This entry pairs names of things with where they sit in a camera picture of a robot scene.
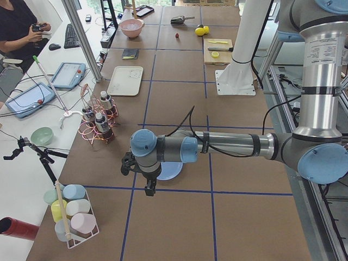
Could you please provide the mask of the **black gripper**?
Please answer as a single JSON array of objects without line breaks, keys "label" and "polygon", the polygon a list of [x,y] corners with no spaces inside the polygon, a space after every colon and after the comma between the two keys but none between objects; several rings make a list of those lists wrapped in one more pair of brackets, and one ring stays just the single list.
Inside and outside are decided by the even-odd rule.
[{"label": "black gripper", "polygon": [[[135,160],[135,156],[132,152],[127,152],[121,160],[121,173],[123,175],[128,175],[130,171],[137,172],[138,165]],[[147,179],[147,184],[145,186],[146,196],[154,196],[156,193],[157,179]]]}]

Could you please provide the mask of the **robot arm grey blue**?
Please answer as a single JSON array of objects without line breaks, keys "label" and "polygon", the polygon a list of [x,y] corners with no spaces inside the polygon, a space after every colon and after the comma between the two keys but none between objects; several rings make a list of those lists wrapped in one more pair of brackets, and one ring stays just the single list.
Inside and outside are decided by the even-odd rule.
[{"label": "robot arm grey blue", "polygon": [[290,134],[229,134],[176,129],[156,136],[148,129],[130,138],[121,172],[141,173],[153,196],[161,164],[193,163],[199,154],[264,157],[294,169],[317,184],[331,184],[347,173],[347,150],[336,128],[341,93],[341,57],[347,35],[347,1],[282,1],[279,36],[305,42],[299,125]]}]

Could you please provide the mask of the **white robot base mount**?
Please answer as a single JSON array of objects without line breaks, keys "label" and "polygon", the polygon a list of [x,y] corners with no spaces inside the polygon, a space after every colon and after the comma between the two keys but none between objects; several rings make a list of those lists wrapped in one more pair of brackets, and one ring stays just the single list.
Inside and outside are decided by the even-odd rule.
[{"label": "white robot base mount", "polygon": [[256,94],[253,86],[252,59],[272,4],[272,0],[245,2],[231,63],[223,71],[215,71],[218,95]]}]

